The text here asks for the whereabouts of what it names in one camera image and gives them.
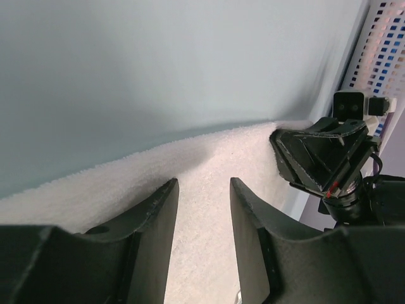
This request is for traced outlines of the white towel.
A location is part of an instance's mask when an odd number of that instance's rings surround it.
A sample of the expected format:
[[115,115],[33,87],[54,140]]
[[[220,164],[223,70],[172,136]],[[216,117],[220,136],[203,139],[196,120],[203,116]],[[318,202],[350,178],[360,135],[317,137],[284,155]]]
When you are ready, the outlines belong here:
[[147,198],[171,178],[180,194],[166,303],[233,303],[239,290],[230,179],[283,208],[270,134],[308,121],[278,121],[191,137],[134,153],[1,200],[4,224],[56,224],[84,232]]

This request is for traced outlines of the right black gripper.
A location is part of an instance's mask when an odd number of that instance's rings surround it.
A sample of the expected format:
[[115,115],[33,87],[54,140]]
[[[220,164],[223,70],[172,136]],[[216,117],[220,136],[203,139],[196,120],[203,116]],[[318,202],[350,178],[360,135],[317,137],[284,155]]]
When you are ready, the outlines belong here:
[[279,128],[270,136],[280,176],[321,198],[318,213],[341,225],[404,225],[404,177],[381,173],[380,139],[362,120],[323,117],[303,130]]

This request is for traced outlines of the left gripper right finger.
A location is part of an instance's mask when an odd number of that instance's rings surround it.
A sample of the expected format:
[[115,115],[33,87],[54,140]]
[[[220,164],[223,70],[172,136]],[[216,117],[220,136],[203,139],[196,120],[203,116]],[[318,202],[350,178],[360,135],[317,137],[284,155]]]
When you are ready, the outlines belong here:
[[321,232],[230,180],[244,303],[403,303],[404,228]]

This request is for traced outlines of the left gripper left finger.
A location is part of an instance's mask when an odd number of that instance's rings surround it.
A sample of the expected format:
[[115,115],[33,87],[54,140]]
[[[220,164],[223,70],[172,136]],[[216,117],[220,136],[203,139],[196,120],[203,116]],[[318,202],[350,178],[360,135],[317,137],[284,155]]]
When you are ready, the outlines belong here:
[[83,234],[2,225],[1,302],[163,303],[178,198],[171,179]]

